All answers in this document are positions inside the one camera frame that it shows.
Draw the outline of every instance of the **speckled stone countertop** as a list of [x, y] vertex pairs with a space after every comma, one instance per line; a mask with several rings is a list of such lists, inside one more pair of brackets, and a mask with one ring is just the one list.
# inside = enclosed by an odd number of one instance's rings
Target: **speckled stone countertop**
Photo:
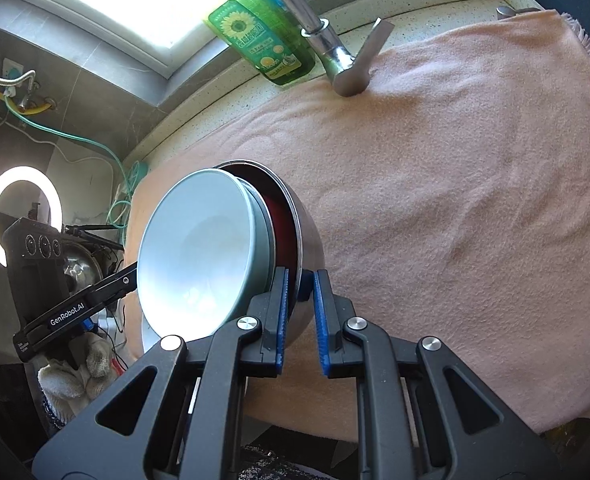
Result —
[[[395, 25], [385, 50], [464, 25], [494, 21], [497, 19], [495, 9], [506, 4], [516, 9], [539, 7], [534, 0], [358, 0], [327, 12], [325, 18], [330, 20], [348, 50], [356, 53], [377, 17], [386, 18]], [[126, 162], [143, 159], [154, 169], [214, 129], [267, 102], [291, 85], [324, 74], [318, 60], [307, 76], [278, 87], [240, 60], [179, 105], [133, 150]]]

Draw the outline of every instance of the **yellow pipe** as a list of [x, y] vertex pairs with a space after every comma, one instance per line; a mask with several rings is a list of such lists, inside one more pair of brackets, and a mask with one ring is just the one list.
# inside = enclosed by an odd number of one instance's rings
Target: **yellow pipe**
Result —
[[[4, 100], [4, 94], [2, 92], [0, 92], [0, 101]], [[51, 105], [49, 103], [44, 103], [41, 106], [36, 106], [35, 108], [29, 108], [28, 110], [25, 110], [23, 112], [19, 111], [18, 108], [16, 107], [15, 103], [12, 100], [8, 100], [8, 102], [10, 103], [11, 108], [13, 108], [13, 110], [15, 110], [18, 114], [21, 115], [37, 115], [37, 114], [41, 114], [42, 112], [47, 111]]]

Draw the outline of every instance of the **triangular cutout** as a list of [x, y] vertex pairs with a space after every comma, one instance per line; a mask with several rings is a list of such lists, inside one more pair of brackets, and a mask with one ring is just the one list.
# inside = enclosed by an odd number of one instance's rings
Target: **triangular cutout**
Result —
[[462, 426], [467, 434], [479, 433], [486, 428], [499, 424], [499, 416], [456, 370], [446, 368], [444, 376], [455, 400]]
[[152, 366], [144, 368], [98, 413], [96, 417], [98, 424], [124, 436], [133, 434], [156, 374], [156, 368]]

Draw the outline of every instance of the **sunflower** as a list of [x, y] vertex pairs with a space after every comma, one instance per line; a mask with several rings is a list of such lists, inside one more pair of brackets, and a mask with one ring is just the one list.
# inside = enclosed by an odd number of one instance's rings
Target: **sunflower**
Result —
[[221, 30], [229, 38], [241, 40], [255, 25], [255, 18], [248, 12], [235, 10], [221, 20]]

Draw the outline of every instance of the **gloved hand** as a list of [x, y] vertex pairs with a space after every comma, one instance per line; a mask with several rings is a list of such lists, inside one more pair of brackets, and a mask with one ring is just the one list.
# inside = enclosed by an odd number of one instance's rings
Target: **gloved hand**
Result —
[[51, 411], [63, 424], [73, 419], [118, 375], [111, 364], [112, 345], [91, 332], [81, 337], [85, 338], [85, 364], [73, 370], [67, 362], [51, 359], [37, 372]]

